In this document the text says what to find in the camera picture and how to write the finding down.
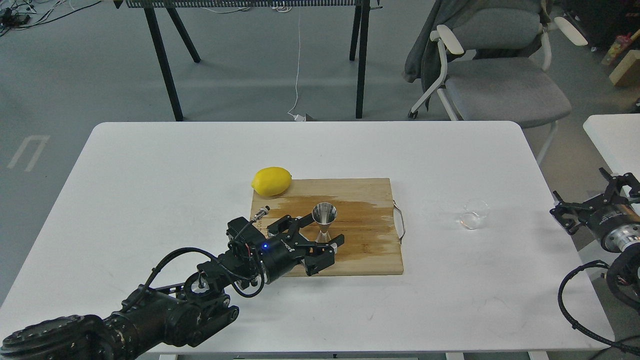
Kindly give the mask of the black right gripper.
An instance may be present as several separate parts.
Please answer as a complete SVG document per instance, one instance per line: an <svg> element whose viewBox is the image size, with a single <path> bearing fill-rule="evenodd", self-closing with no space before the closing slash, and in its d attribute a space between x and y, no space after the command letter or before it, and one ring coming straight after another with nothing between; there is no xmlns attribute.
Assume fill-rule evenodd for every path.
<svg viewBox="0 0 640 360"><path fill-rule="evenodd" d="M631 172L613 175L603 167L598 171L608 182L603 193L578 203L565 202L554 190L557 203L550 214L567 234L586 227L605 251L622 253L639 242L640 218L633 204L640 203L640 183Z"/></svg>

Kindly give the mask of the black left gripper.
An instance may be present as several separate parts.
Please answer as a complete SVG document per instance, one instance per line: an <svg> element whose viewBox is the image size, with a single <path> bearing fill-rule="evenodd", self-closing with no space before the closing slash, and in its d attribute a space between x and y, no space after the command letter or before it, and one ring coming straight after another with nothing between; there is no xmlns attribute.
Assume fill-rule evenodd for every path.
<svg viewBox="0 0 640 360"><path fill-rule="evenodd" d="M267 226L268 239L257 246L267 284L290 273L297 265L302 265L307 276L313 276L335 264L338 248L345 244L345 235L339 234L327 243L318 243L301 234L281 234L291 226L299 231L312 223L311 214L296 218L285 215Z"/></svg>

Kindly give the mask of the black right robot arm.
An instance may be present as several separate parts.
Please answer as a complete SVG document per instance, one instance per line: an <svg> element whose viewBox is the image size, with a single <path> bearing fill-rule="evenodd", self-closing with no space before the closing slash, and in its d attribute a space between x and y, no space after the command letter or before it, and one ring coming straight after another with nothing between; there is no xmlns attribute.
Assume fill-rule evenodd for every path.
<svg viewBox="0 0 640 360"><path fill-rule="evenodd" d="M611 296L636 313L640 309L640 218L639 211L634 208L639 203L639 180L631 172L615 174L605 168L598 171L606 181L602 193L583 202L569 202L554 191L556 203L550 209L550 215L569 235L586 228L604 251L615 254L615 259L610 263L590 260L572 269L560 281L557 303L562 316L574 330L604 344L606 350L616 349L638 357L639 347L631 345L629 338L615 341L596 333L578 321L565 304L569 281L583 271L596 269Z"/></svg>

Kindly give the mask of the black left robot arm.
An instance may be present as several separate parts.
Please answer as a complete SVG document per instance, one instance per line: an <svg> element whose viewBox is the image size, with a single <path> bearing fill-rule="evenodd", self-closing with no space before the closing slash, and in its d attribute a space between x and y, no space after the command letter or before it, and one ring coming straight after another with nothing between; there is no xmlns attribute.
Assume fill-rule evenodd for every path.
<svg viewBox="0 0 640 360"><path fill-rule="evenodd" d="M228 223L227 251L215 256L208 251L183 247L164 256L144 284L122 301L121 310L100 318L63 316L30 325L3 339L4 360L134 360L158 344L197 347L239 316L226 287L251 298L263 287L298 265L313 276L335 263L343 234L317 242L300 230L314 223L313 214L301 218L282 216L264 235L256 221L269 212L261 208L251 219ZM185 282L153 288L151 283L172 260L188 253L205 255L208 261ZM257 287L256 294L246 293Z"/></svg>

